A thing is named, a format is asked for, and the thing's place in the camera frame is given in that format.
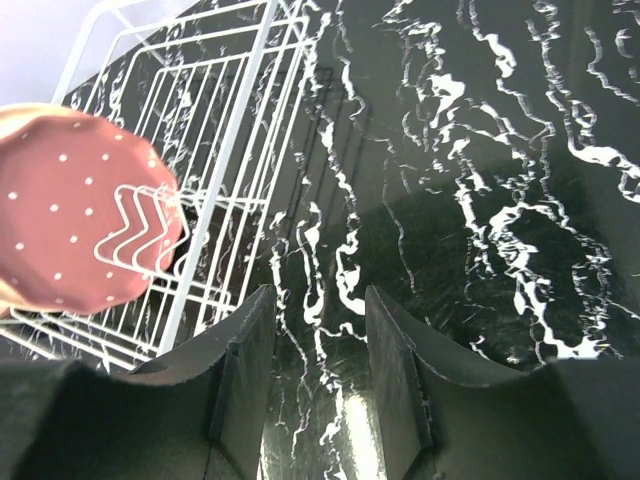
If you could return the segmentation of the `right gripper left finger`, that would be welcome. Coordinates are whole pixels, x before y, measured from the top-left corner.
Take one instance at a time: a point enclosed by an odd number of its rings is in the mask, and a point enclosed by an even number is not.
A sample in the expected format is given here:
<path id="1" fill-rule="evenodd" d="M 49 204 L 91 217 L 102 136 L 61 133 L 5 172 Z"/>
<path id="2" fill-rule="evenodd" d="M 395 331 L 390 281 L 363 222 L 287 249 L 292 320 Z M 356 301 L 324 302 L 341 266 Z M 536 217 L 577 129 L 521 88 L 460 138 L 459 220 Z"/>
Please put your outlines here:
<path id="1" fill-rule="evenodd" d="M 273 286 L 126 374 L 1 363 L 5 479 L 253 479 L 275 340 Z"/>

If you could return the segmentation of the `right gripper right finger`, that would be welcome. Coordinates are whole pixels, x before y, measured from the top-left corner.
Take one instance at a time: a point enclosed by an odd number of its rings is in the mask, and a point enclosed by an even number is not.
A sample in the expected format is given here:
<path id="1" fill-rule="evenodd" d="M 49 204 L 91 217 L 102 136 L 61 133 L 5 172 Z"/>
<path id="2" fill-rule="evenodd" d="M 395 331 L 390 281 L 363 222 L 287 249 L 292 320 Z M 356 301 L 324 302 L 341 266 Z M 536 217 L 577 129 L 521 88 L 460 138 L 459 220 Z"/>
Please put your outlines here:
<path id="1" fill-rule="evenodd" d="M 635 479 L 639 363 L 530 373 L 462 347 L 366 291 L 369 361 L 391 479 Z"/>

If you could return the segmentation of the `pink scalloped plate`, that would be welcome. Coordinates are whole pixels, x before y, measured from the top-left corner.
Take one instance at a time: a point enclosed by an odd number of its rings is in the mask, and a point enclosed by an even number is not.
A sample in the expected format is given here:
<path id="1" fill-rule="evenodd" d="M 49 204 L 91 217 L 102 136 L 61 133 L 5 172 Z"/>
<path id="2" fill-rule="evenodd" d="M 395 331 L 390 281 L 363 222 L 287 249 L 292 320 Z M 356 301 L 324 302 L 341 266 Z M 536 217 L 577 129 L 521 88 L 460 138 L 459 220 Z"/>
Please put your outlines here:
<path id="1" fill-rule="evenodd" d="M 182 235 L 152 145 L 73 110 L 1 138 L 1 309 L 90 315 L 138 298 Z"/>

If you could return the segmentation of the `white wire dish rack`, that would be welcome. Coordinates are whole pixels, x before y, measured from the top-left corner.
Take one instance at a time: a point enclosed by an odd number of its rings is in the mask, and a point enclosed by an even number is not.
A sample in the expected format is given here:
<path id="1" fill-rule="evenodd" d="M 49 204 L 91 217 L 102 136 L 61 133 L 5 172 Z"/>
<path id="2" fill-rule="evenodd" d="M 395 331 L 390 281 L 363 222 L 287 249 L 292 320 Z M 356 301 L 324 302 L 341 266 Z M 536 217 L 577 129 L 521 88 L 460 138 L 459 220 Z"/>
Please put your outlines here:
<path id="1" fill-rule="evenodd" d="M 84 20 L 54 101 L 145 138 L 174 182 L 110 193 L 91 250 L 102 279 L 135 282 L 90 315 L 12 308 L 1 335 L 33 358 L 107 370 L 155 359 L 236 310 L 315 43 L 299 1 L 102 1 Z"/>

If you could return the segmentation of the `pink cream branch plate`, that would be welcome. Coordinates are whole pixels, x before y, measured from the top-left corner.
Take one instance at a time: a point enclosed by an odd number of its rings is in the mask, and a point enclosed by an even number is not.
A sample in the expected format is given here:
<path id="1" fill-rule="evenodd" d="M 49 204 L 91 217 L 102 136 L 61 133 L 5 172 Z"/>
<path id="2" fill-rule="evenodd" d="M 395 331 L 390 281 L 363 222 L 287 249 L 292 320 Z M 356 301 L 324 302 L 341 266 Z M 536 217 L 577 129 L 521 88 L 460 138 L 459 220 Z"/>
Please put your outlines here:
<path id="1" fill-rule="evenodd" d="M 3 106 L 0 111 L 0 137 L 5 138 L 43 116 L 68 116 L 73 110 L 45 103 L 19 103 Z"/>

